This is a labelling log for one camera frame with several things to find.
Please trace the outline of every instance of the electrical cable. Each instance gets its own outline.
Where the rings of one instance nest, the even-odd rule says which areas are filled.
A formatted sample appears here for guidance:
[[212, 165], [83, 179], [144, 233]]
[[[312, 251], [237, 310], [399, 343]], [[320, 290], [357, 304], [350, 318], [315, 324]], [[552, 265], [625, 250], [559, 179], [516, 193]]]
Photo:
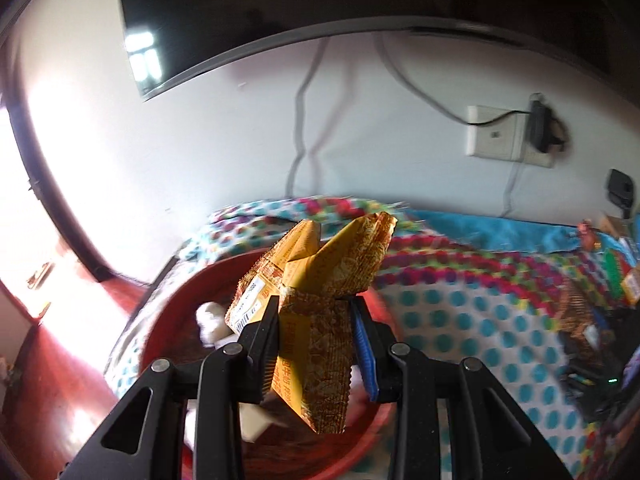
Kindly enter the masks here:
[[521, 156], [511, 167], [511, 173], [509, 174], [507, 185], [505, 186], [504, 193], [502, 195], [502, 213], [500, 213], [500, 218], [505, 218], [505, 216], [513, 211], [511, 195], [513, 193], [513, 189], [516, 187], [518, 177], [520, 176], [520, 170], [524, 166], [523, 160], [524, 156]]
[[564, 152], [565, 145], [568, 144], [570, 141], [569, 130], [567, 129], [566, 124], [564, 124], [564, 122], [558, 119], [557, 117], [552, 117], [551, 121], [560, 130], [560, 133], [562, 135], [562, 140], [564, 140], [564, 143], [560, 145], [560, 151]]
[[382, 64], [385, 66], [386, 70], [392, 75], [392, 77], [398, 83], [400, 83], [401, 86], [406, 88], [409, 92], [414, 94], [416, 97], [419, 97], [420, 99], [425, 101], [429, 106], [434, 108], [434, 110], [439, 111], [441, 114], [443, 114], [445, 117], [448, 117], [452, 121], [456, 121], [457, 123], [464, 124], [466, 126], [490, 126], [491, 124], [499, 123], [500, 121], [506, 119], [507, 117], [510, 117], [515, 114], [529, 114], [529, 112], [525, 110], [510, 110], [501, 115], [498, 115], [497, 117], [494, 117], [493, 119], [490, 119], [489, 121], [483, 121], [480, 123], [470, 123], [464, 120], [462, 117], [456, 115], [446, 107], [444, 107], [442, 104], [436, 101], [436, 99], [428, 95], [423, 90], [420, 90], [414, 83], [412, 83], [407, 78], [407, 76], [405, 76], [400, 71], [400, 69], [396, 66], [396, 64], [391, 59], [391, 56], [389, 56], [389, 52], [386, 49], [385, 42], [383, 41], [383, 38], [382, 38], [382, 34], [380, 34], [379, 32], [374, 32], [373, 43], [374, 43], [374, 46], [376, 47], [376, 51], [378, 52], [378, 56], [380, 57]]
[[316, 53], [314, 54], [313, 59], [311, 60], [311, 65], [309, 66], [308, 72], [306, 72], [306, 76], [300, 84], [298, 91], [296, 92], [296, 110], [294, 115], [294, 127], [293, 127], [293, 141], [296, 146], [296, 156], [291, 163], [291, 167], [289, 168], [289, 174], [287, 175], [287, 183], [285, 187], [285, 197], [293, 198], [293, 187], [296, 181], [296, 175], [298, 173], [298, 168], [302, 159], [305, 158], [306, 155], [306, 147], [305, 147], [305, 93], [306, 90], [311, 85], [314, 77], [316, 76], [316, 72], [318, 72], [318, 67], [322, 62], [322, 58], [324, 57], [324, 53], [326, 51], [326, 47], [329, 44], [329, 38], [320, 38], [318, 41], [318, 48], [316, 49]]

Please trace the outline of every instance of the bed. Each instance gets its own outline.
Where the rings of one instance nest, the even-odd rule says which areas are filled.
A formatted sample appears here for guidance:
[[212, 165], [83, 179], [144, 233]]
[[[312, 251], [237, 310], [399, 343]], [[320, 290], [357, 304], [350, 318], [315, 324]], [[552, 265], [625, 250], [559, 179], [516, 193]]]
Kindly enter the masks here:
[[[594, 476], [616, 450], [600, 449], [559, 386], [566, 363], [557, 336], [558, 287], [571, 279], [592, 304], [612, 298], [598, 252], [581, 248], [575, 228], [509, 219], [414, 210], [357, 198], [311, 197], [224, 208], [188, 240], [163, 271], [113, 349], [105, 378], [118, 397], [135, 381], [140, 355], [158, 313], [191, 275], [217, 260], [272, 246], [296, 222], [322, 222], [330, 237], [348, 221], [386, 210], [399, 221], [374, 281], [405, 340], [431, 358], [477, 356], [558, 453], [575, 478]], [[451, 464], [441, 406], [442, 476]], [[345, 478], [386, 478], [392, 428]]]

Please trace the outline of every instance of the snack wrapper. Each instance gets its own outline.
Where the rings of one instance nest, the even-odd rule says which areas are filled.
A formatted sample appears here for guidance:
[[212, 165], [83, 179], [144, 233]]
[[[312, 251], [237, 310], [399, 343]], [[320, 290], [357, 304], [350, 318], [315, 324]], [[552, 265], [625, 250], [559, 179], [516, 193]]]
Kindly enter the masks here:
[[601, 365], [601, 359], [588, 339], [590, 327], [596, 325], [595, 319], [586, 298], [569, 278], [563, 280], [560, 291], [558, 324], [559, 329], [567, 332], [575, 342], [581, 359], [592, 366]]
[[346, 296], [367, 290], [396, 219], [356, 218], [322, 248], [320, 225], [305, 220], [238, 283], [225, 321], [236, 333], [280, 297], [280, 348], [272, 388], [316, 432], [344, 429], [353, 341]]
[[635, 308], [640, 301], [640, 265], [635, 266], [626, 274], [620, 286], [625, 291], [629, 305]]

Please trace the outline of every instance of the barcode label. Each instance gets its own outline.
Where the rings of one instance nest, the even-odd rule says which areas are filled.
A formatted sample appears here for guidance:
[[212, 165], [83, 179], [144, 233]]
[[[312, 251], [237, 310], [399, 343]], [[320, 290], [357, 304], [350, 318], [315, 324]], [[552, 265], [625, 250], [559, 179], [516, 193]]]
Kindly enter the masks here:
[[236, 324], [236, 332], [238, 332], [238, 333], [242, 332], [242, 329], [244, 328], [244, 326], [247, 323], [249, 323], [249, 320], [254, 316], [254, 314], [260, 310], [260, 306], [261, 306], [260, 305], [260, 300], [255, 300], [255, 303], [251, 307], [251, 309], [249, 309], [244, 314], [244, 316], [242, 316], [240, 321], [238, 321], [238, 323]]
[[260, 276], [255, 276], [234, 307], [229, 317], [229, 325], [237, 334], [242, 332], [244, 326], [260, 310], [260, 301], [257, 298], [263, 288], [264, 281]]

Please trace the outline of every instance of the blue gripper pad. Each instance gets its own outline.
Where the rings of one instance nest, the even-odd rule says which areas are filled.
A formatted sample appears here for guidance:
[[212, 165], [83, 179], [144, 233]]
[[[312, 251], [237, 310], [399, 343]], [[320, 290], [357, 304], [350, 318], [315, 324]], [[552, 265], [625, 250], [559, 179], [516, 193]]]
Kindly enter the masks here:
[[367, 337], [362, 316], [357, 308], [353, 309], [353, 313], [353, 345], [360, 365], [362, 382], [371, 402], [376, 402], [380, 394], [378, 378], [376, 377], [376, 360], [373, 356], [373, 350]]

